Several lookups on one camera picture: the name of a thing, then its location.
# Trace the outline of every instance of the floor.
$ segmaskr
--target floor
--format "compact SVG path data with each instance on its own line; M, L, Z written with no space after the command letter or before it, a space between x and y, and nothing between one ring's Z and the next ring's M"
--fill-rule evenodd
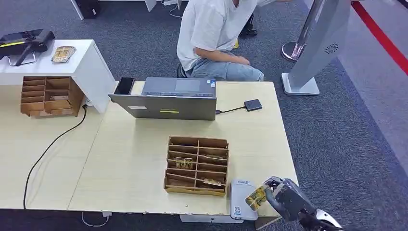
M0 5L7 4L0 0ZM405 20L407 10L396 0L363 4L406 54L408 30L395 20ZM309 5L308 0L294 0L256 9L259 34L240 40L235 53L275 83L298 180L310 200L346 228L405 230L408 78L352 13L347 47L316 76L320 95L285 95L281 72L293 64L281 58L279 50L297 39ZM173 77L180 20L168 15L170 9L157 5L148 13L142 2L103 2L98 19L79 21L70 1L16 0L0 8L0 34L46 28L58 39L94 39L115 78ZM98 213L86 216L89 223L103 222ZM88 229L79 212L0 210L0 223L2 230L13 231ZM98 229L244 231L254 230L254 224L186 224L170 215L114 214ZM281 220L264 230L301 227Z

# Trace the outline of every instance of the smartphone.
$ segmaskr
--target smartphone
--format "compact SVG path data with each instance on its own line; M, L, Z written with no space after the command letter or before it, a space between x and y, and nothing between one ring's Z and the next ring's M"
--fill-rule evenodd
M133 84L135 82L134 78L121 78L119 84L116 87L115 95L129 95L132 90Z

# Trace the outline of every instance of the gray carpet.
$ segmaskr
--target gray carpet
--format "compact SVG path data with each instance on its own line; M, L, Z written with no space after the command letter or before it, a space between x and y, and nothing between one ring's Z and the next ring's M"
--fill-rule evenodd
M0 0L0 5L10 3ZM142 2L102 6L98 19L81 22L69 1L17 0L0 8L0 34L44 27L58 39L94 39L115 78L175 75L180 20L168 16L171 7L157 5L147 13ZM300 186L311 201L350 229L406 230L408 178L339 61L318 74L319 96L283 93L281 72L293 64L281 58L279 50L297 38L306 14L298 0L257 9L259 35L240 40L235 53L246 56L275 83ZM90 222L101 222L99 214L87 215ZM0 211L1 230L86 230L78 219L78 212ZM142 229L243 231L254 225L186 224L170 215L114 214L98 230ZM265 230L301 228L280 221Z

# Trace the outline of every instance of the jeans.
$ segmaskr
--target jeans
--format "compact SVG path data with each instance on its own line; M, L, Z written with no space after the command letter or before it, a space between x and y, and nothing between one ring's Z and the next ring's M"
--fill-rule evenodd
M200 58L187 73L192 78L215 78L217 81L263 81L264 74L251 66L214 62Z

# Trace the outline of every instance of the yellow sticker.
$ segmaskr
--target yellow sticker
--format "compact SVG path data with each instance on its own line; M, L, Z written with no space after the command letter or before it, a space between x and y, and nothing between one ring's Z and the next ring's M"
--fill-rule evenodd
M13 42L13 43L7 43L7 44L3 44L0 47L9 47L9 46L14 46L14 45L19 45L19 44L23 44L24 42Z
M173 110L168 110L168 109L162 109L160 110L162 113L179 113L179 111L173 111Z

